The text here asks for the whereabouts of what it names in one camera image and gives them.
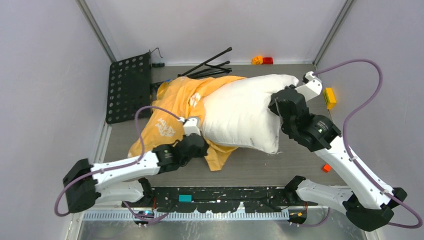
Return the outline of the blue cartoon pillowcase orange lining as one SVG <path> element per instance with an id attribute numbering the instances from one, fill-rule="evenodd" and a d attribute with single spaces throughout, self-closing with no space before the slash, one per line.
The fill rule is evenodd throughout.
<path id="1" fill-rule="evenodd" d="M 151 151 L 162 144 L 173 144 L 181 140 L 184 134 L 183 125 L 176 117 L 198 117 L 204 121 L 206 109 L 205 97 L 211 95 L 220 87 L 241 80 L 240 76 L 222 76 L 218 78 L 207 77 L 191 79 L 178 77 L 159 88 L 156 100 L 153 101 L 155 109 L 141 132 L 138 139 L 128 151 L 128 157 L 139 156 L 142 150 Z"/>

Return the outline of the white pillow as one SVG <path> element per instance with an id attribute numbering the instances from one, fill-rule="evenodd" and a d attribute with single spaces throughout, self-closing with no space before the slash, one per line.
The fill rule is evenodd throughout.
<path id="1" fill-rule="evenodd" d="M 203 136 L 225 147 L 251 148 L 275 154 L 279 150 L 280 117 L 268 108 L 271 96 L 299 80 L 269 74 L 228 83 L 203 98 Z"/>

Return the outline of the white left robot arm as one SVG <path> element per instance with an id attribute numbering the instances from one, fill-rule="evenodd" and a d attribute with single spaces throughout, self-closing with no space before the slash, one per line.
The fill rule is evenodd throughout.
<path id="1" fill-rule="evenodd" d="M 107 163 L 78 160 L 62 182 L 69 213 L 80 213 L 96 204 L 138 203 L 148 207 L 153 193 L 146 176 L 173 172 L 193 158 L 207 155 L 209 145 L 203 138 L 198 117 L 182 118 L 184 134 L 175 143 L 162 144 L 146 153 Z"/>

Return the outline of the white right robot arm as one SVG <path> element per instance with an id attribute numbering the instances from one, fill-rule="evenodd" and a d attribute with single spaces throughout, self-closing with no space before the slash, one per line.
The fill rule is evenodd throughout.
<path id="1" fill-rule="evenodd" d="M 295 176 L 286 185 L 285 198 L 291 205 L 304 201 L 329 207 L 345 214 L 361 230 L 374 231 L 389 224 L 394 208 L 407 193 L 381 180 L 345 146 L 342 132 L 328 117 L 310 113 L 307 101 L 320 95 L 322 89 L 322 82 L 310 71 L 304 75 L 303 85 L 274 93 L 268 107 L 281 118 L 282 132 L 329 164 L 347 188 Z"/>

